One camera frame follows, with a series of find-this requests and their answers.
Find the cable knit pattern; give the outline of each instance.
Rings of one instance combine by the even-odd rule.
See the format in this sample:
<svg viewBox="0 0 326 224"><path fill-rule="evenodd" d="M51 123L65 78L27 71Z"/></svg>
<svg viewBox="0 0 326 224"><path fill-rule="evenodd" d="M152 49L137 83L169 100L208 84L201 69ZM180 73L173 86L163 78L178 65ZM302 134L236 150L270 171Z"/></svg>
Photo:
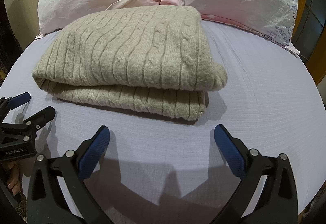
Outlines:
<svg viewBox="0 0 326 224"><path fill-rule="evenodd" d="M41 89L64 100L196 120L204 91L222 89L192 7L98 12L66 26L33 70Z"/></svg>

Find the blue gripper pad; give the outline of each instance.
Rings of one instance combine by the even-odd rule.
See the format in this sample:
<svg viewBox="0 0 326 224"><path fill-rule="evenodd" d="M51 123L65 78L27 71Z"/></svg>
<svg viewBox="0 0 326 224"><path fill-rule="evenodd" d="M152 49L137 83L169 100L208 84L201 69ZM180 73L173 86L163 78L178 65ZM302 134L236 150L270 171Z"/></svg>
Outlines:
<svg viewBox="0 0 326 224"><path fill-rule="evenodd" d="M18 106L21 106L27 102L29 102L31 99L31 95L28 92L25 92L23 94L20 94L16 97L11 98L7 103L7 108L12 110L17 108Z"/></svg>
<svg viewBox="0 0 326 224"><path fill-rule="evenodd" d="M105 148L110 142L110 131L106 126L102 126L102 130L86 150L85 154L79 161L78 178L84 180L92 175L92 172L103 154Z"/></svg>
<svg viewBox="0 0 326 224"><path fill-rule="evenodd" d="M214 129L214 139L225 157L228 165L234 176L244 179L246 176L246 164L241 153L237 147L233 144L229 135L224 131L221 125L217 125Z"/></svg>

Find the human hand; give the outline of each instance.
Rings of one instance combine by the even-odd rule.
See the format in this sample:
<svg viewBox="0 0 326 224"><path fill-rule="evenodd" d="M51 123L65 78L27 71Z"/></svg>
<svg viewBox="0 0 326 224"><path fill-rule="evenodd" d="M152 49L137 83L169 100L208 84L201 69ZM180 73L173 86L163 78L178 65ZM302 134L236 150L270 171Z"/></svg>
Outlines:
<svg viewBox="0 0 326 224"><path fill-rule="evenodd" d="M17 161L11 161L6 163L6 166L10 169L7 185L9 189L12 189L12 194L15 196L20 191L21 185L19 181L19 167Z"/></svg>

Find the beige cable knit sweater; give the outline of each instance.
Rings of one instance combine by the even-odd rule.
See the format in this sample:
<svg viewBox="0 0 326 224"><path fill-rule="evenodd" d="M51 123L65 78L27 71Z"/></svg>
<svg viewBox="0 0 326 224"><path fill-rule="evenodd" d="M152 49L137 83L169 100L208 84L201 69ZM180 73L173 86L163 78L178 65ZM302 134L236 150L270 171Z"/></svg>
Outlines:
<svg viewBox="0 0 326 224"><path fill-rule="evenodd" d="M33 71L38 86L72 102L196 120L204 91L227 81L192 7L98 12L66 26Z"/></svg>

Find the bed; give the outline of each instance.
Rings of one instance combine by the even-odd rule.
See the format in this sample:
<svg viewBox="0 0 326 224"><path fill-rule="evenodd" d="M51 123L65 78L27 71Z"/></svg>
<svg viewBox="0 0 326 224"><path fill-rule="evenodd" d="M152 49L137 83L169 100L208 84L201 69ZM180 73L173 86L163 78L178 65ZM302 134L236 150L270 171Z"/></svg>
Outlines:
<svg viewBox="0 0 326 224"><path fill-rule="evenodd" d="M1 97L29 92L32 99L5 121L22 121L54 107L55 119L38 132L35 143L46 157L76 149L100 125L107 126L109 147L85 184L115 223L209 223L239 183L214 142L218 124L263 155L288 155L301 212L326 179L326 112L311 75L295 53L272 41L214 21L203 20L202 26L228 83L208 92L206 113L195 123L73 104L40 90L31 72L59 32L33 41L11 68ZM20 163L25 195L33 162ZM246 214L254 209L264 181L262 177ZM60 183L69 207L79 215Z"/></svg>

